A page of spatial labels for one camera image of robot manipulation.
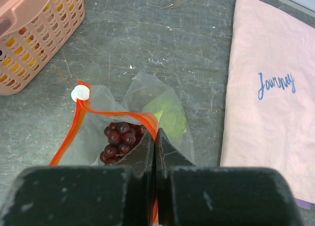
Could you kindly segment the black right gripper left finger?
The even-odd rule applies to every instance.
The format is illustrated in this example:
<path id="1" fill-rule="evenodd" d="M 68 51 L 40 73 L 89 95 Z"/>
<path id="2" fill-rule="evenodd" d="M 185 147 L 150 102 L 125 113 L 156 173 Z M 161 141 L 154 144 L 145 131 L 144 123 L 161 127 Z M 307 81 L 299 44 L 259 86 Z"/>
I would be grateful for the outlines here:
<path id="1" fill-rule="evenodd" d="M 151 226 L 154 141 L 147 132 L 115 165 L 37 166 L 15 179 L 3 226 Z"/>

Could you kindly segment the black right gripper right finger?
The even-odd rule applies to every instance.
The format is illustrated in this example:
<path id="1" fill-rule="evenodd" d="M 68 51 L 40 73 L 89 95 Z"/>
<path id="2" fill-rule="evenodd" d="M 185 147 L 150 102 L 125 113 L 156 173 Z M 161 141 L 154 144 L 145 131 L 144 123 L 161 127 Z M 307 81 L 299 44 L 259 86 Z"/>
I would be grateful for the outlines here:
<path id="1" fill-rule="evenodd" d="M 274 169 L 198 167 L 159 129 L 158 222 L 163 226 L 301 226 L 291 190 Z"/>

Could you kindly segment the dark red toy grapes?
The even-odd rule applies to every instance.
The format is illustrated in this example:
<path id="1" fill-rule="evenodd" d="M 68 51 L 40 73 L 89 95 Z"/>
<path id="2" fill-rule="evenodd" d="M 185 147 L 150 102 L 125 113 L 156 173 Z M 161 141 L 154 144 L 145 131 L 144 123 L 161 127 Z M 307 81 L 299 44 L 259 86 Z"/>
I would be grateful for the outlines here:
<path id="1" fill-rule="evenodd" d="M 139 144 L 146 130 L 144 125 L 110 123 L 104 129 L 108 144 L 100 152 L 99 161 L 104 165 L 116 164 Z"/>

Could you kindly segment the green toy fruit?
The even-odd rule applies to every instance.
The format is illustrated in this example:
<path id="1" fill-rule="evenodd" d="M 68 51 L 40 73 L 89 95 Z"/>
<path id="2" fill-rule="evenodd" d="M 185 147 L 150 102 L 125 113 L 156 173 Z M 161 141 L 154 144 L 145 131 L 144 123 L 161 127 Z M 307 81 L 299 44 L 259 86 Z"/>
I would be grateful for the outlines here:
<path id="1" fill-rule="evenodd" d="M 159 96 L 145 105 L 142 112 L 154 114 L 159 127 L 164 130 L 169 140 L 181 143 L 187 129 L 187 119 L 177 97 Z"/>

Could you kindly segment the clear zip top bag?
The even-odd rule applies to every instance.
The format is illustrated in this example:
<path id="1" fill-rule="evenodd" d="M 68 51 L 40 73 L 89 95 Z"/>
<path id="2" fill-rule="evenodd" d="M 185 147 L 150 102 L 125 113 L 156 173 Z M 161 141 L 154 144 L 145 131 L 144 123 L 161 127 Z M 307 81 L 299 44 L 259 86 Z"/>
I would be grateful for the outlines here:
<path id="1" fill-rule="evenodd" d="M 153 75 L 135 75 L 123 102 L 104 85 L 79 82 L 75 114 L 51 166 L 84 166 L 69 215 L 59 225 L 172 226 L 169 170 L 194 164 L 193 141 L 175 91 Z"/>

